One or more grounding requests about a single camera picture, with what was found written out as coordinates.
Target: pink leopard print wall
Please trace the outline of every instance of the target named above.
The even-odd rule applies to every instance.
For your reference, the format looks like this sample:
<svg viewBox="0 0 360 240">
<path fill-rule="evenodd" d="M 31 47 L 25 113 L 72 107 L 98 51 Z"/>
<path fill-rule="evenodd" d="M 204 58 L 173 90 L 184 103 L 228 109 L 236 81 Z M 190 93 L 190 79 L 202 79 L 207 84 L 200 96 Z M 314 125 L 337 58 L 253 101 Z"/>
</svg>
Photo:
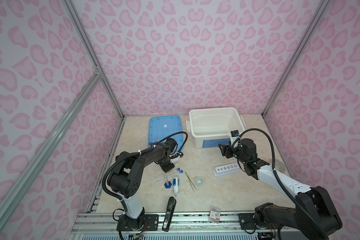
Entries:
<svg viewBox="0 0 360 240">
<path fill-rule="evenodd" d="M 0 234 L 0 240 L 67 239 L 95 187 L 120 119 L 101 83 Z"/>
<path fill-rule="evenodd" d="M 261 113 L 319 0 L 74 0 L 124 114 Z"/>
<path fill-rule="evenodd" d="M 334 1 L 266 118 L 294 176 L 327 189 L 360 239 L 360 0 Z"/>
<path fill-rule="evenodd" d="M 59 0 L 0 0 L 0 202 L 93 75 Z"/>
</svg>

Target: blue plastic lid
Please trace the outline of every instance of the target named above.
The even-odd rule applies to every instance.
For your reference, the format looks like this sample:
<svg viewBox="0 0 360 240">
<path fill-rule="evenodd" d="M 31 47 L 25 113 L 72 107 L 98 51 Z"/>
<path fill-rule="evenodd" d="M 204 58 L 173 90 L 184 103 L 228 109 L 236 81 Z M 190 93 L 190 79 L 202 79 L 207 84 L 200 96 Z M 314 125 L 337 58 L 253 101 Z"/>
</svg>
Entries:
<svg viewBox="0 0 360 240">
<path fill-rule="evenodd" d="M 179 116 L 163 116 L 151 118 L 151 120 L 149 121 L 148 143 L 160 141 L 164 137 L 181 131 L 183 131 L 183 128 Z M 171 137 L 175 139 L 178 144 L 176 150 L 178 150 L 184 142 L 183 135 L 184 134 L 177 134 Z"/>
</svg>

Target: box handle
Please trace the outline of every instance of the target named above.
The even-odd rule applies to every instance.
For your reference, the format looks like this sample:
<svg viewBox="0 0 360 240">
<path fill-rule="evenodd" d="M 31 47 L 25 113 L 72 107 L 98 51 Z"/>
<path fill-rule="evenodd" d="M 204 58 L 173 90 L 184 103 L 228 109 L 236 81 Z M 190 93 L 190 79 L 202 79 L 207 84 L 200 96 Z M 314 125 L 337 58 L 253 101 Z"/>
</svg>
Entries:
<svg viewBox="0 0 360 240">
<path fill-rule="evenodd" d="M 245 122 L 243 120 L 243 116 L 240 115 L 241 121 L 243 122 L 244 127 L 246 127 Z"/>
<path fill-rule="evenodd" d="M 187 131 L 191 132 L 191 122 L 188 120 L 185 120 L 185 123 L 187 124 Z"/>
</svg>

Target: white plastic storage box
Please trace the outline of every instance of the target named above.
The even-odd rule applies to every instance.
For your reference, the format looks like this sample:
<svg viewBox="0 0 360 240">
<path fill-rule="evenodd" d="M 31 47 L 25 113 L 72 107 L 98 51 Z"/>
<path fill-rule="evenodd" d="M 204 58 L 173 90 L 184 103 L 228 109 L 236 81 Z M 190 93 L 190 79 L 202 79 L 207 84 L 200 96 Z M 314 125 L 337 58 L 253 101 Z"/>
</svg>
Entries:
<svg viewBox="0 0 360 240">
<path fill-rule="evenodd" d="M 189 111 L 189 119 L 187 130 L 196 148 L 228 144 L 231 131 L 245 130 L 244 120 L 235 108 L 194 109 Z"/>
</svg>

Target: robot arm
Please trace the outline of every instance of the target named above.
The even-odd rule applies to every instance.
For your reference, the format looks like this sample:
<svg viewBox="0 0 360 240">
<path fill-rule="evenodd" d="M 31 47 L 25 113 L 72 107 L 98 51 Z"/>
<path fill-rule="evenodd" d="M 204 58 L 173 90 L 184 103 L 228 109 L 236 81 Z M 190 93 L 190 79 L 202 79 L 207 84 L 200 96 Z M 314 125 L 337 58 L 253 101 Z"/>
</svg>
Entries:
<svg viewBox="0 0 360 240">
<path fill-rule="evenodd" d="M 311 187 L 284 175 L 258 158 L 256 145 L 252 139 L 240 139 L 248 131 L 257 130 L 264 133 L 271 144 L 274 166 L 274 149 L 271 138 L 263 130 L 248 129 L 230 144 L 220 144 L 221 154 L 226 158 L 235 157 L 244 165 L 248 176 L 260 180 L 291 199 L 296 208 L 279 207 L 265 203 L 255 208 L 254 221 L 258 227 L 284 225 L 299 229 L 308 239 L 327 239 L 328 235 L 342 227 L 342 222 L 328 192 L 318 186 Z"/>
<path fill-rule="evenodd" d="M 151 147 L 139 152 L 120 153 L 116 157 L 115 163 L 103 176 L 103 190 L 107 194 L 118 198 L 124 207 L 125 214 L 119 217 L 119 223 L 117 224 L 119 233 L 121 230 L 126 229 L 138 230 L 144 224 L 145 211 L 136 194 L 141 183 L 144 168 L 156 162 L 164 172 L 168 172 L 175 166 L 171 163 L 171 153 L 177 143 L 170 137 L 164 140 L 150 143 Z M 107 189 L 106 183 L 113 192 Z"/>
</svg>

